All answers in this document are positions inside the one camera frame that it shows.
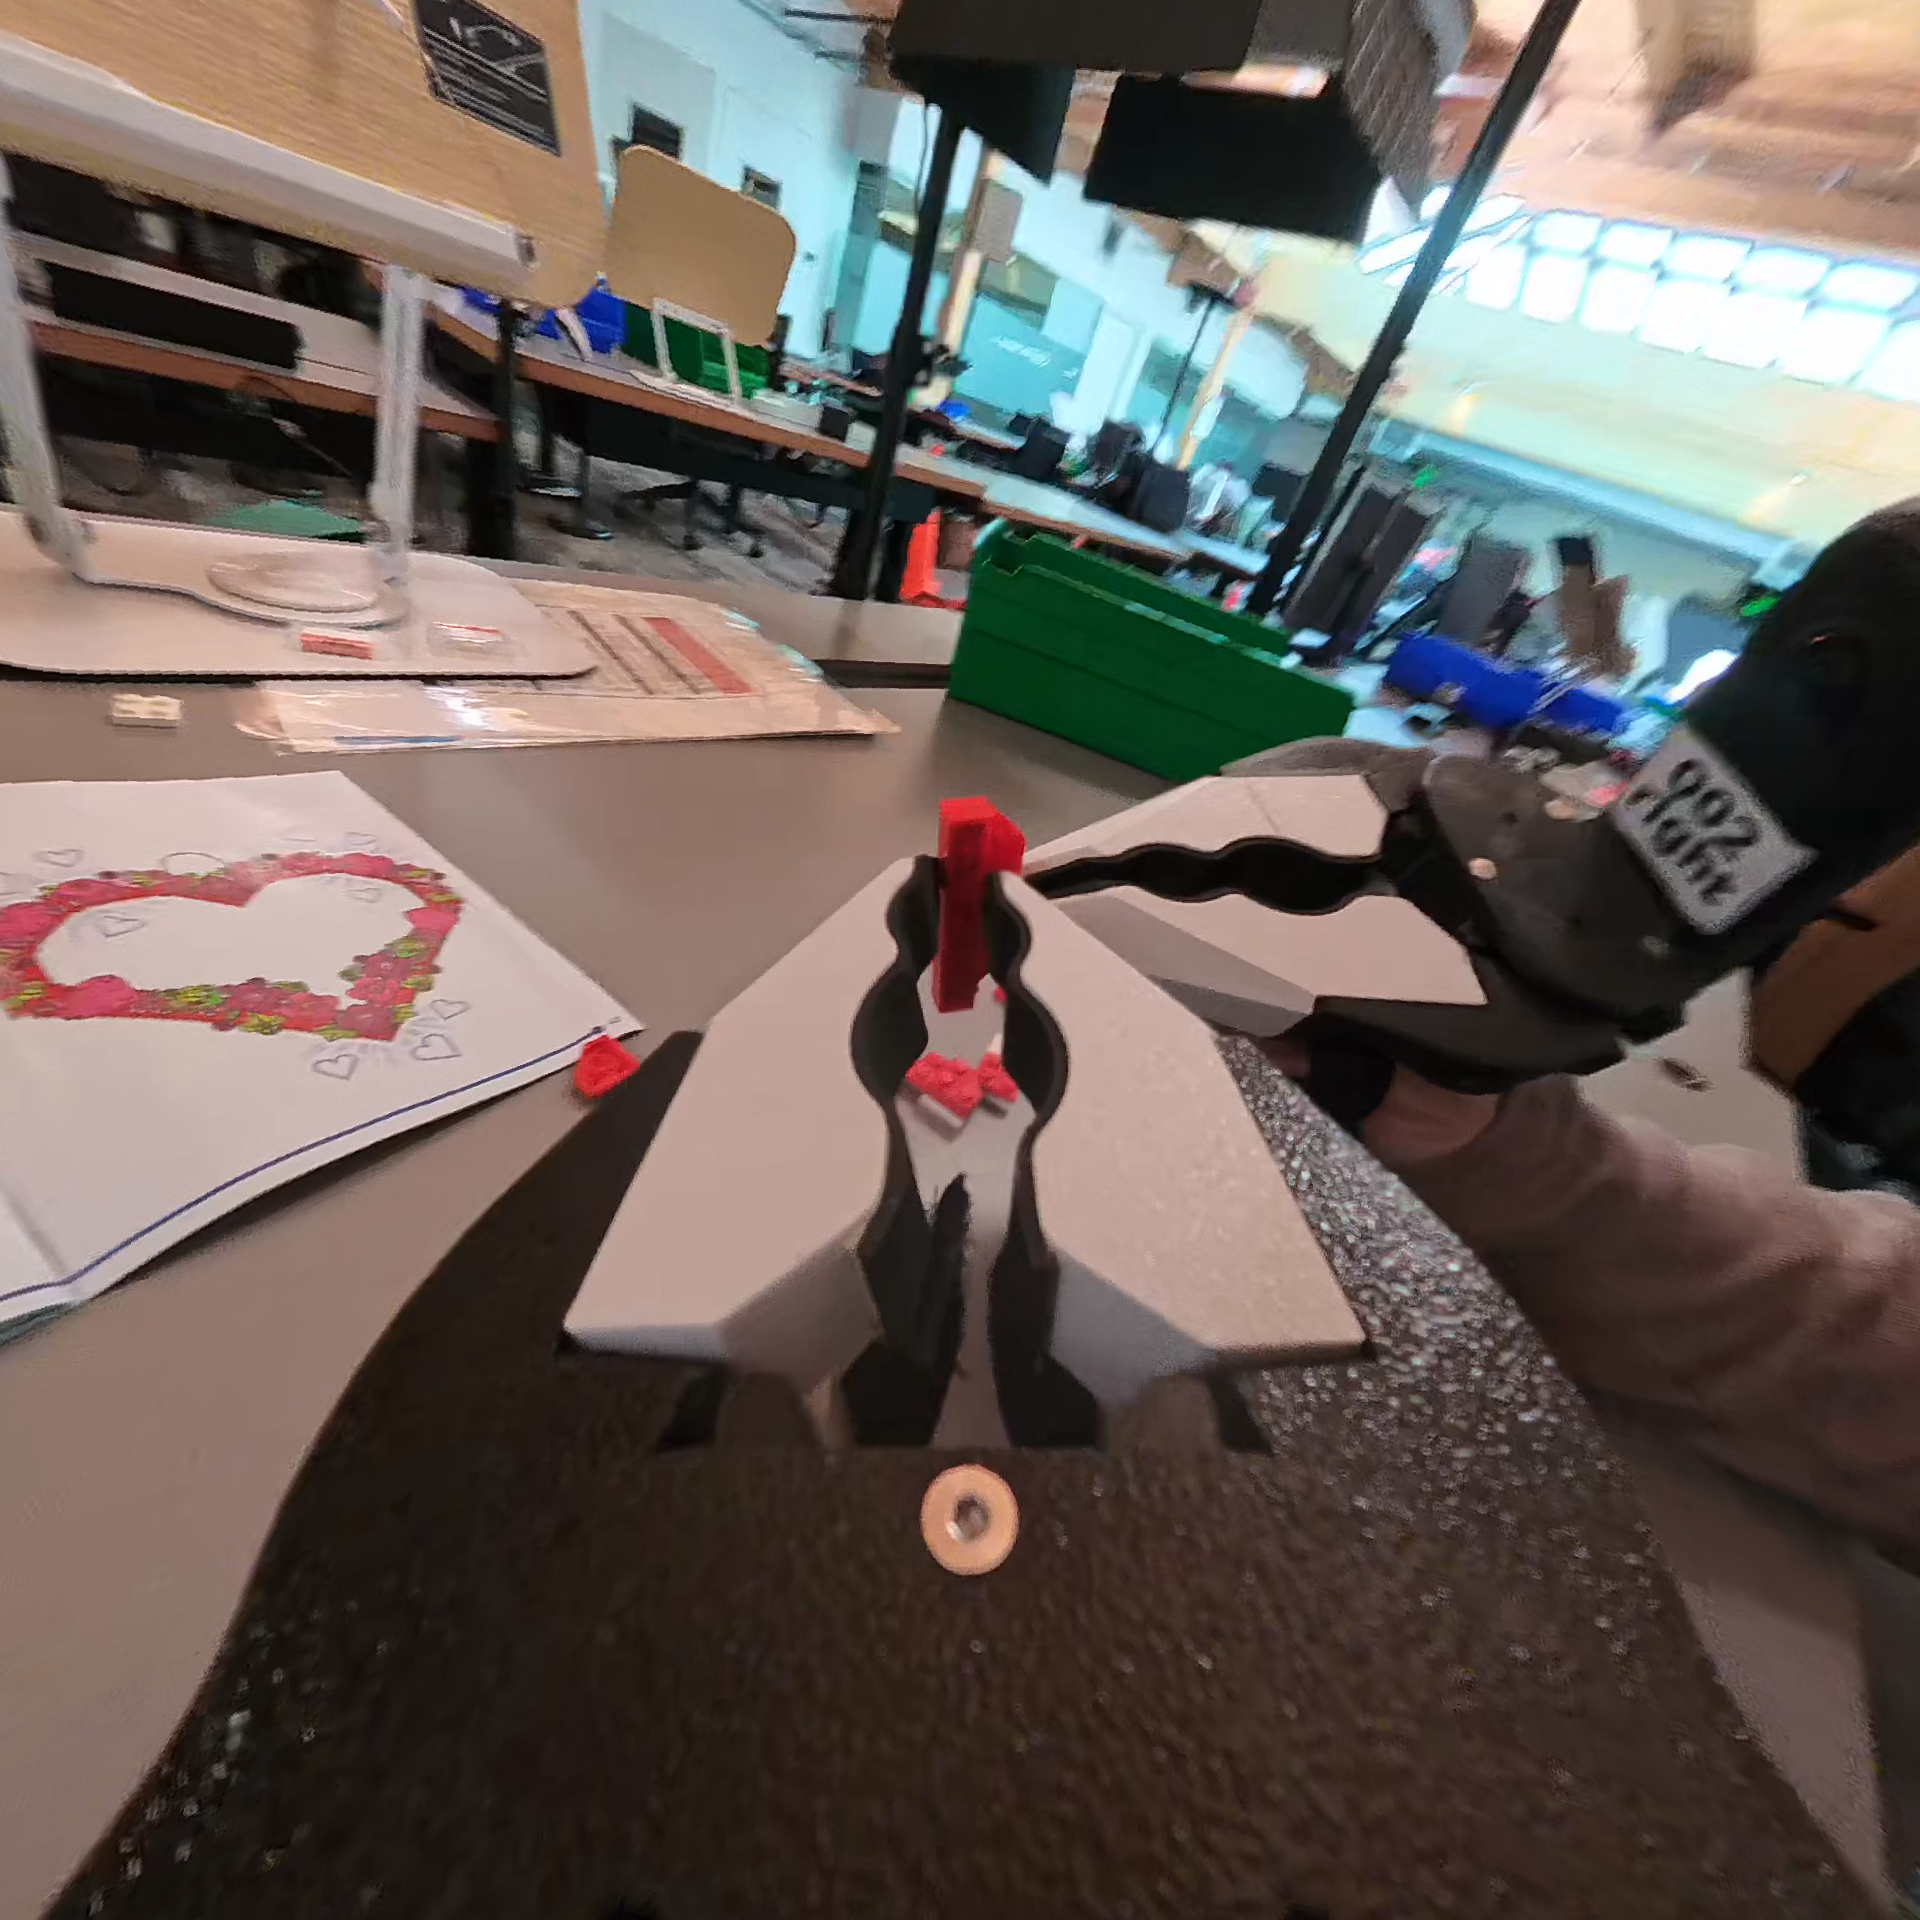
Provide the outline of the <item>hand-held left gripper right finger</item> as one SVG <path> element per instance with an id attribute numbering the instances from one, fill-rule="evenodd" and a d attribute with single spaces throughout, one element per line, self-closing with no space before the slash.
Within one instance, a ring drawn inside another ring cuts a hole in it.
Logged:
<path id="1" fill-rule="evenodd" d="M 1029 1121 L 985 1280 L 1012 1447 L 1099 1447 L 1164 1379 L 1367 1353 L 1212 1028 L 1014 874 L 984 887 Z"/>

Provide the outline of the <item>long work table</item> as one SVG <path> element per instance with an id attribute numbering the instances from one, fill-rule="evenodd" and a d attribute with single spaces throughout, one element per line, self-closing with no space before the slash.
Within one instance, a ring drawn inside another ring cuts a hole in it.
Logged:
<path id="1" fill-rule="evenodd" d="M 875 449 L 868 425 L 833 441 L 763 407 L 657 378 L 621 354 L 584 356 L 539 334 L 514 336 L 509 359 L 513 373 L 547 404 L 561 439 L 597 457 L 814 508 L 852 509 L 863 499 Z M 1262 548 L 1164 534 L 1067 487 L 902 446 L 885 484 L 883 521 L 910 525 L 932 508 L 1023 525 L 1159 571 L 1196 566 L 1209 579 L 1249 582 L 1263 563 Z"/>

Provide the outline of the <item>blue plastic bin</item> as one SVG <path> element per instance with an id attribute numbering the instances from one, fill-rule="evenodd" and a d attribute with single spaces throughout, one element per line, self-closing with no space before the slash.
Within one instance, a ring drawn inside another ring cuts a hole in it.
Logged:
<path id="1" fill-rule="evenodd" d="M 1578 683 L 1567 667 L 1511 662 L 1437 633 L 1403 635 L 1382 685 L 1489 731 L 1546 723 L 1611 739 L 1628 719 L 1617 695 Z"/>

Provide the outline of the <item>long red lego plate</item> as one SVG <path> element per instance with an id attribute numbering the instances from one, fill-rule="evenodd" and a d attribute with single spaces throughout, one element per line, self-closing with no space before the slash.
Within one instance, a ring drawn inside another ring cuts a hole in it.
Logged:
<path id="1" fill-rule="evenodd" d="M 991 874 L 1021 874 L 1023 831 L 984 795 L 953 795 L 938 808 L 938 943 L 929 967 L 938 1012 L 965 1012 L 985 975 L 985 889 Z"/>

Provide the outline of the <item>small red lego assembly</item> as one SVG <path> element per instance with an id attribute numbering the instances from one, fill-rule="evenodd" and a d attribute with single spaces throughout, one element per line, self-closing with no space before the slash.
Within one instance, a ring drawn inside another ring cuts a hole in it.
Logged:
<path id="1" fill-rule="evenodd" d="M 905 1091 L 924 1117 L 949 1131 L 958 1131 L 977 1110 L 1007 1113 L 1021 1099 L 1021 1087 L 998 1046 L 987 1046 L 976 1059 L 924 1051 L 907 1068 Z"/>

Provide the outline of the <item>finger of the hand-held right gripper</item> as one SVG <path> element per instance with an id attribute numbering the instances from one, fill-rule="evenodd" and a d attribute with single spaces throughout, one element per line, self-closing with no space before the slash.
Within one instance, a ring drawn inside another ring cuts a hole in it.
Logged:
<path id="1" fill-rule="evenodd" d="M 1043 893 L 1188 1012 L 1249 1038 L 1335 1003 L 1489 1003 L 1465 945 L 1355 864 L 1058 863 Z"/>
<path id="2" fill-rule="evenodd" d="M 1424 771 L 1421 747 L 1294 742 L 1029 848 L 1023 874 L 1055 902 L 1125 887 L 1343 906 L 1387 891 L 1387 837 Z"/>

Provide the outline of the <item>wooden board with white frame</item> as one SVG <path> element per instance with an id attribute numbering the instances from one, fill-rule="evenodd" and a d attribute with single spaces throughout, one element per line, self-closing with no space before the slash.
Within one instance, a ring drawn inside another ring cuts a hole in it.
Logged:
<path id="1" fill-rule="evenodd" d="M 390 621 L 413 544 L 423 306 L 567 307 L 602 274 L 578 7 L 4 1 L 4 152 L 381 266 L 372 515 Z"/>

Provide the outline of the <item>black slanted pole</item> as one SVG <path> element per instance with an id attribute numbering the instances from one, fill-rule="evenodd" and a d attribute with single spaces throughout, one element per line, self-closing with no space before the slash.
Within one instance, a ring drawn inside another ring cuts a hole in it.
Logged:
<path id="1" fill-rule="evenodd" d="M 1512 133 L 1520 127 L 1526 111 L 1533 106 L 1533 96 L 1541 88 L 1551 62 L 1559 52 L 1559 41 L 1578 11 L 1580 1 L 1543 1 L 1533 15 L 1533 23 L 1526 31 L 1516 62 L 1511 64 L 1506 80 L 1501 83 L 1491 111 L 1463 157 L 1447 202 L 1427 227 L 1427 239 L 1411 258 L 1409 274 L 1403 280 L 1395 302 L 1387 307 L 1384 319 L 1373 336 L 1367 356 L 1361 362 L 1351 393 L 1341 404 L 1339 415 L 1320 442 L 1314 468 L 1302 484 L 1288 518 L 1270 544 L 1266 561 L 1255 579 L 1245 611 L 1255 619 L 1266 619 L 1282 605 L 1284 587 L 1292 571 L 1315 536 L 1331 508 L 1331 495 L 1341 479 L 1348 454 L 1373 410 L 1374 398 L 1382 393 L 1384 378 L 1395 371 L 1403 350 L 1409 339 L 1415 323 L 1420 319 L 1437 279 L 1447 266 L 1458 235 L 1463 233 L 1469 214 L 1475 210 L 1493 170 L 1499 168 Z"/>

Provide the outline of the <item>green plastic bin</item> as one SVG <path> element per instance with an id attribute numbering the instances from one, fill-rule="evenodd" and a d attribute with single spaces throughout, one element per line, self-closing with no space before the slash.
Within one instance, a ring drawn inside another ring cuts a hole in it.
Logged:
<path id="1" fill-rule="evenodd" d="M 1284 630 L 995 521 L 976 541 L 945 691 L 1166 781 L 1343 737 L 1355 696 Z"/>

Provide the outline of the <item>white flat base board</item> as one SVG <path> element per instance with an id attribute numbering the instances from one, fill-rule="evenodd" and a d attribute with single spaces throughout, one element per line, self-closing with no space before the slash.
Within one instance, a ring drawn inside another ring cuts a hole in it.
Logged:
<path id="1" fill-rule="evenodd" d="M 110 515 L 83 525 L 93 579 L 73 579 L 35 544 L 24 515 L 1 508 L 4 667 L 83 680 L 570 678 L 589 667 L 578 641 L 561 635 L 514 579 L 480 561 L 413 553 L 407 616 L 364 630 L 376 654 L 313 658 L 297 648 L 302 629 L 348 629 L 227 604 L 207 588 L 204 569 L 327 539 Z"/>

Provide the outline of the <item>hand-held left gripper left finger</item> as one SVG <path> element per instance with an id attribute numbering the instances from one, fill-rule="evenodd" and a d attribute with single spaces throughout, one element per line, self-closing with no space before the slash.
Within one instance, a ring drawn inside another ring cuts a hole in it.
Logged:
<path id="1" fill-rule="evenodd" d="M 827 1394 L 929 1447 L 960 1353 L 960 1179 L 926 1200 L 900 1091 L 926 1046 L 937 859 L 900 859 L 699 1034 L 565 1335 Z"/>

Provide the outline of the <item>black overhead panel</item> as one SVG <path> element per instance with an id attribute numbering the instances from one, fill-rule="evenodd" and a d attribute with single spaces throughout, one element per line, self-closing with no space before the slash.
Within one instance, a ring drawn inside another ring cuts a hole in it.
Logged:
<path id="1" fill-rule="evenodd" d="M 1341 78 L 1273 92 L 1120 76 L 1081 194 L 1166 221 L 1358 244 L 1384 180 Z"/>
<path id="2" fill-rule="evenodd" d="M 1258 1 L 900 1 L 891 76 L 1033 180 L 1051 180 L 1080 76 L 1236 69 Z"/>

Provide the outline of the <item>clear round dish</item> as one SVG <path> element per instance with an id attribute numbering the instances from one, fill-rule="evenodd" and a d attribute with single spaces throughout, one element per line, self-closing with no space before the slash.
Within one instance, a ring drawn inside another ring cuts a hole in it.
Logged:
<path id="1" fill-rule="evenodd" d="M 264 560 L 211 561 L 204 569 L 211 594 L 264 619 L 376 630 L 409 611 L 397 587 L 364 547 L 329 544 L 279 552 Z"/>

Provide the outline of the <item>clear plastic bag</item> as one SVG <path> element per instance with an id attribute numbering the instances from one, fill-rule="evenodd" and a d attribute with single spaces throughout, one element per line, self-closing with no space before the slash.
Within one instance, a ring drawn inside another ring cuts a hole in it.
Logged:
<path id="1" fill-rule="evenodd" d="M 586 648 L 581 674 L 261 683 L 231 696 L 234 726 L 279 753 L 316 757 L 900 731 L 729 605 L 535 582 L 523 594 Z"/>

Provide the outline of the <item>person's right forearm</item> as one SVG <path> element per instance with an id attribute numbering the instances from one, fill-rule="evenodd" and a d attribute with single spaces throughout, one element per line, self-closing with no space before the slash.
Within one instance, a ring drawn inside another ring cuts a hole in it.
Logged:
<path id="1" fill-rule="evenodd" d="M 1917 1561 L 1917 1211 L 1689 1146 L 1573 1076 L 1396 1173 L 1583 1388 Z"/>

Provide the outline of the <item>black upright pole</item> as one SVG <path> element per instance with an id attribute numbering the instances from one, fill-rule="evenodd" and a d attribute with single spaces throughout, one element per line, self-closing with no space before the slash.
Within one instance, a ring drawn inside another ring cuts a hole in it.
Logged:
<path id="1" fill-rule="evenodd" d="M 848 526 L 837 544 L 830 590 L 844 601 L 865 601 L 875 587 L 876 544 L 885 526 L 885 502 L 896 468 L 900 441 L 907 423 L 907 397 L 913 386 L 913 369 L 922 354 L 924 298 L 934 274 L 934 256 L 945 214 L 949 176 L 958 149 L 960 125 L 943 108 L 924 108 L 929 149 L 924 182 L 916 194 L 913 247 L 907 258 L 907 282 L 900 300 L 900 314 L 891 344 L 885 359 L 879 386 L 879 414 L 875 439 L 863 468 L 863 493 L 858 508 L 848 515 Z"/>

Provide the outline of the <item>person's right hand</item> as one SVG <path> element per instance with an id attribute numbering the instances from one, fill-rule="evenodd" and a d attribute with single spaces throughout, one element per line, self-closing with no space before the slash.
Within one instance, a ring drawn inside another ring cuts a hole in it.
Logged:
<path id="1" fill-rule="evenodd" d="M 1258 1049 L 1390 1170 L 1463 1150 L 1491 1128 L 1504 1104 L 1496 1091 L 1440 1087 L 1371 1049 L 1302 1038 L 1262 1039 Z"/>

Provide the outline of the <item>heart-print instruction booklet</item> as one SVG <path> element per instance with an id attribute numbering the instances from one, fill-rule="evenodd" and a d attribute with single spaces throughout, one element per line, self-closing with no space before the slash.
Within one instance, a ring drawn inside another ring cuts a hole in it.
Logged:
<path id="1" fill-rule="evenodd" d="M 1 789 L 1 1326 L 641 1020 L 348 775 Z"/>

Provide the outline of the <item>beige divider panel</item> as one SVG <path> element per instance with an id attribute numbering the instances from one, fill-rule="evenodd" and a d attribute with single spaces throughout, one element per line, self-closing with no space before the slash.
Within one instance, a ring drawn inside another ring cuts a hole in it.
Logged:
<path id="1" fill-rule="evenodd" d="M 796 230 L 779 210 L 653 147 L 621 152 L 603 261 L 610 295 L 683 307 L 736 344 L 763 346 L 793 264 Z"/>

